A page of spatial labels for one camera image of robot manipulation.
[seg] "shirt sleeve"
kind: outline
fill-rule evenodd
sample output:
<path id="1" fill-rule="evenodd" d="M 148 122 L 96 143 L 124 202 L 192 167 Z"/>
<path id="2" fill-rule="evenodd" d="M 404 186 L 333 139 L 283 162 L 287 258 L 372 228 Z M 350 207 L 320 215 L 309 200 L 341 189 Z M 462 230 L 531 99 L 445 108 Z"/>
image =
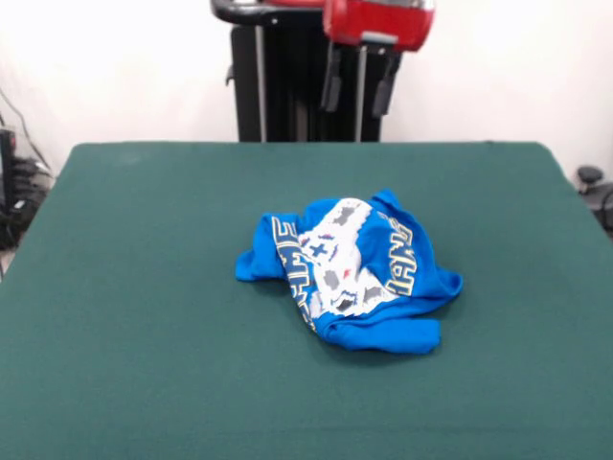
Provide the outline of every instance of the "shirt sleeve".
<path id="1" fill-rule="evenodd" d="M 273 238 L 272 216 L 265 215 L 261 218 L 253 239 L 253 249 L 238 257 L 236 276 L 239 281 L 285 278 L 284 267 Z"/>

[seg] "black equipment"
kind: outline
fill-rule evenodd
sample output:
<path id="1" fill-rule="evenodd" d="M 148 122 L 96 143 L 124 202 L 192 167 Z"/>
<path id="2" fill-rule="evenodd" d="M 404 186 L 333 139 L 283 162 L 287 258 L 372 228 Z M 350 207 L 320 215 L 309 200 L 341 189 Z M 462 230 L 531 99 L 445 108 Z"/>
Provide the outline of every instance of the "black equipment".
<path id="1" fill-rule="evenodd" d="M 379 140 L 400 66 L 393 46 L 331 43 L 322 0 L 211 1 L 218 18 L 236 25 L 228 80 L 241 142 Z"/>
<path id="2" fill-rule="evenodd" d="M 602 183 L 604 174 L 598 168 L 584 166 L 578 170 L 579 193 L 596 219 L 607 232 L 613 232 L 613 182 Z"/>

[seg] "black cable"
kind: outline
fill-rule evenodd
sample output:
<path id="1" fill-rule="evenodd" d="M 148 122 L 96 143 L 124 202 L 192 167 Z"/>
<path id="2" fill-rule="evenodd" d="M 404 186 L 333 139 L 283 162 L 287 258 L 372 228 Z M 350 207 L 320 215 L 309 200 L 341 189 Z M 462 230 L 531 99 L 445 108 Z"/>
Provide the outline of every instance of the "black cable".
<path id="1" fill-rule="evenodd" d="M 38 159 L 40 159 L 42 164 L 45 165 L 45 168 L 47 168 L 47 170 L 50 171 L 51 167 L 49 166 L 49 163 L 47 163 L 47 160 L 45 160 L 45 157 L 42 155 L 42 153 L 40 152 L 38 147 L 35 145 L 35 143 L 32 140 L 32 138 L 30 137 L 30 132 L 28 131 L 28 125 L 26 125 L 25 117 L 19 111 L 19 109 L 14 106 L 14 104 L 11 102 L 11 100 L 7 97 L 6 93 L 4 92 L 4 90 L 2 89 L 1 86 L 0 86 L 0 97 L 2 97 L 2 99 L 4 99 L 4 102 L 7 103 L 7 105 L 11 108 L 11 110 L 13 112 L 15 112 L 15 115 L 17 115 L 17 117 L 19 117 L 19 120 L 21 121 L 21 127 L 23 129 L 23 134 L 24 134 L 26 140 L 28 141 L 28 144 L 30 144 L 30 147 L 32 148 L 32 150 L 34 151 L 34 153 L 36 154 Z"/>

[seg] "black metal frame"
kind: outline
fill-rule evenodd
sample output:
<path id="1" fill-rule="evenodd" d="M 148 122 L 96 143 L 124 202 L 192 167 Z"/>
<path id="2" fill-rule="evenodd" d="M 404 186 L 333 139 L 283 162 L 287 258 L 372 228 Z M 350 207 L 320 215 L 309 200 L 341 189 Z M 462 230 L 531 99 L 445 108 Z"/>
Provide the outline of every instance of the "black metal frame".
<path id="1" fill-rule="evenodd" d="M 214 14 L 238 24 L 232 30 L 238 138 L 261 140 L 256 27 L 263 31 L 266 140 L 342 142 L 355 139 L 358 50 L 342 48 L 339 104 L 333 113 L 320 108 L 329 41 L 319 9 L 236 4 L 212 0 Z M 375 93 L 386 58 L 369 55 L 364 88 L 361 140 L 377 142 L 381 119 L 374 116 Z"/>

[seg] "white background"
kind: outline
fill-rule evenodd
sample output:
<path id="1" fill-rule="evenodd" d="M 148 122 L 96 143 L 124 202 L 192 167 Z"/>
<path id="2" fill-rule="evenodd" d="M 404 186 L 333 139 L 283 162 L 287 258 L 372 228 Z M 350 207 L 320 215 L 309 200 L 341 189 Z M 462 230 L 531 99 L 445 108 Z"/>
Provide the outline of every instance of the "white background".
<path id="1" fill-rule="evenodd" d="M 208 0 L 0 6 L 0 85 L 56 171 L 80 142 L 236 140 L 230 26 Z M 613 2 L 439 0 L 383 140 L 539 141 L 569 176 L 613 174 Z"/>

